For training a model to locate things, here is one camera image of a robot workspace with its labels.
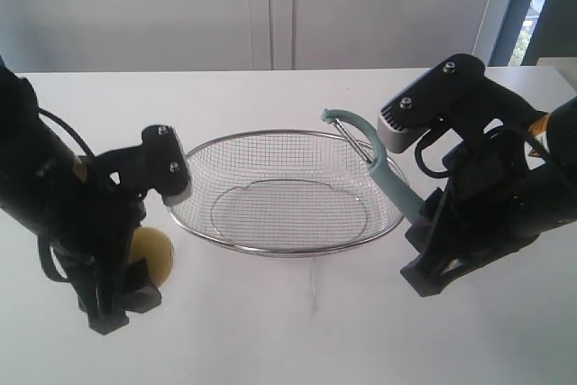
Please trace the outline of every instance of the table surface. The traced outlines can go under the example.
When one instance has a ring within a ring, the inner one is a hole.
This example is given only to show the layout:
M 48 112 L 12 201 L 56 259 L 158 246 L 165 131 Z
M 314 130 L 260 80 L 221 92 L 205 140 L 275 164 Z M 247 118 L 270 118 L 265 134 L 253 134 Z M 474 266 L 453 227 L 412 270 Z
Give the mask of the table surface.
M 173 125 L 185 148 L 269 128 L 331 132 L 326 107 L 376 120 L 423 72 L 29 74 L 41 105 L 94 151 Z M 489 69 L 537 108 L 574 96 L 551 68 Z M 435 183 L 395 156 L 423 197 Z M 358 249 L 273 259 L 214 246 L 179 229 L 156 194 L 146 225 L 166 232 L 176 264 L 161 307 L 106 337 L 87 328 L 67 285 L 44 278 L 33 236 L 0 215 L 0 383 L 541 384 L 574 383 L 576 227 L 420 298 L 399 275 L 416 253 L 404 222 Z

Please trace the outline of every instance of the white cabinet door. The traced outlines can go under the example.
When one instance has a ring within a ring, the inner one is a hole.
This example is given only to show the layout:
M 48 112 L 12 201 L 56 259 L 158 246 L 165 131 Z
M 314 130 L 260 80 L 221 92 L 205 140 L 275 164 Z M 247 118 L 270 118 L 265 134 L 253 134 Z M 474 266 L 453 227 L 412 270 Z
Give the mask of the white cabinet door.
M 20 71 L 269 69 L 268 0 L 0 0 Z
M 290 2 L 292 67 L 358 69 L 431 67 L 455 52 L 487 60 L 508 0 Z

